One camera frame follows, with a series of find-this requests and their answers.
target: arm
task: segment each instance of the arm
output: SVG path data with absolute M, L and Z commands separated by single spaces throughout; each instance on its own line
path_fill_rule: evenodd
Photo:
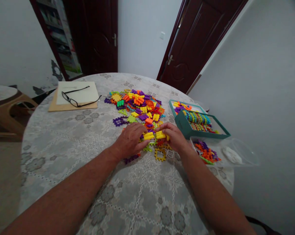
M 217 234 L 255 234 L 245 215 L 219 180 L 192 149 L 178 127 L 165 123 L 156 131 L 169 135 L 169 145 L 179 153 L 195 198 Z
M 149 141 L 138 144 L 146 131 L 137 122 L 128 125 L 111 147 L 48 191 L 1 234 L 75 234 L 118 162 L 137 154 L 148 144 Z

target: wooden stool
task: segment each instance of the wooden stool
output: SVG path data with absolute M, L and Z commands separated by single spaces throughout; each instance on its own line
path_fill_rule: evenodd
M 12 107 L 15 114 L 28 114 L 28 110 L 31 110 L 25 103 L 24 105 L 28 110 L 24 108 L 14 106 L 18 103 L 28 102 L 34 107 L 37 107 L 31 98 L 23 94 L 19 90 L 8 87 L 0 86 L 0 125 L 9 132 L 0 132 L 0 136 L 12 136 L 14 138 L 22 140 L 25 127 L 10 116 L 10 110 Z

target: eyeglasses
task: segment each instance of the eyeglasses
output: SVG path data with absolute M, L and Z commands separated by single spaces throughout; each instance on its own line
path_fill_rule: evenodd
M 86 88 L 89 88 L 89 87 L 90 87 L 90 86 L 87 86 L 87 87 L 82 88 L 82 89 L 79 89 L 79 90 L 73 90 L 73 91 L 68 91 L 68 92 L 63 92 L 63 91 L 62 91 L 63 98 L 64 98 L 65 100 L 67 100 L 69 103 L 71 103 L 73 106 L 75 106 L 76 108 L 80 108 L 80 107 L 83 107 L 83 106 L 87 106 L 87 105 L 89 105 L 89 104 L 93 104 L 93 103 L 95 103 L 96 101 L 98 101 L 98 100 L 101 98 L 101 95 L 99 96 L 99 98 L 98 98 L 96 101 L 91 102 L 91 103 L 88 103 L 88 104 L 84 104 L 84 105 L 78 105 L 77 101 L 75 101 L 75 100 L 69 98 L 69 97 L 66 95 L 66 94 L 68 94 L 68 93 L 72 93 L 72 92 L 75 92 L 75 91 L 80 91 L 80 90 L 83 90 L 83 89 L 86 89 Z

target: dark red door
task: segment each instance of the dark red door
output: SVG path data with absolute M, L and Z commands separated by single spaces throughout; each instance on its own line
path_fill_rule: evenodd
M 161 81 L 186 93 L 242 0 L 191 0 Z
M 117 72 L 118 0 L 63 3 L 83 73 Z

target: tablecloth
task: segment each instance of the tablecloth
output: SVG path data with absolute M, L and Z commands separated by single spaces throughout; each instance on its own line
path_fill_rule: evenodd
M 20 211 L 114 143 L 126 125 L 115 105 L 104 103 L 110 91 L 142 90 L 162 101 L 166 117 L 175 123 L 169 100 L 193 103 L 177 89 L 143 76 L 102 73 L 78 79 L 94 81 L 103 95 L 97 109 L 48 112 L 54 93 L 35 110 L 22 144 Z M 210 168 L 232 193 L 233 169 Z M 130 164 L 119 163 L 97 194 L 77 234 L 207 234 L 178 154 L 160 162 L 142 152 Z

